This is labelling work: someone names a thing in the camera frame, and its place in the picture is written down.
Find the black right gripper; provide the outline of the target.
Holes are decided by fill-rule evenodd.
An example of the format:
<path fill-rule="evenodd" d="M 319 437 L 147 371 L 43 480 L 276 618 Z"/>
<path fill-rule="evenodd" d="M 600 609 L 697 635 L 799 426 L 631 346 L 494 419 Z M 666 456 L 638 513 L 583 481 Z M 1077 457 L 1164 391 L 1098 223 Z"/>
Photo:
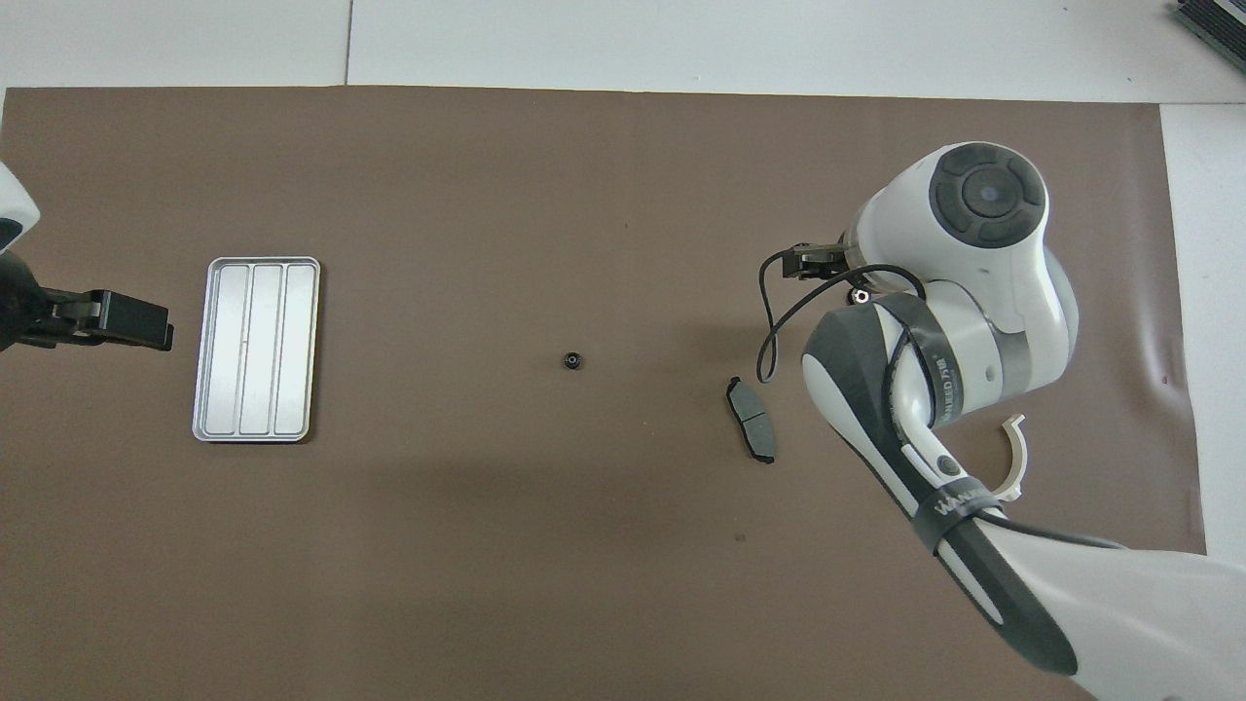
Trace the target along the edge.
<path fill-rule="evenodd" d="M 846 247 L 832 244 L 797 244 L 787 249 L 787 278 L 832 279 L 849 271 Z"/>

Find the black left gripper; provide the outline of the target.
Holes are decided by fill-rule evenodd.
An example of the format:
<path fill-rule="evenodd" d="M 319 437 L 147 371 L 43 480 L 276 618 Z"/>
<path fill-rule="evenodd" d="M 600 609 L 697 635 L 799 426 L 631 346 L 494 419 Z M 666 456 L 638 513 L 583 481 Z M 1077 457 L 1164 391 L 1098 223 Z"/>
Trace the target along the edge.
<path fill-rule="evenodd" d="M 59 342 L 49 341 L 44 332 L 27 337 L 27 329 L 41 319 L 54 316 L 54 332 L 59 337 L 92 337 L 98 331 L 101 303 L 93 298 L 57 300 L 59 291 L 40 285 L 26 263 L 19 256 L 1 256 L 1 351 L 12 345 L 54 350 Z M 112 342 L 156 351 L 172 351 L 174 327 L 169 309 L 125 293 L 103 291 L 103 337 Z"/>

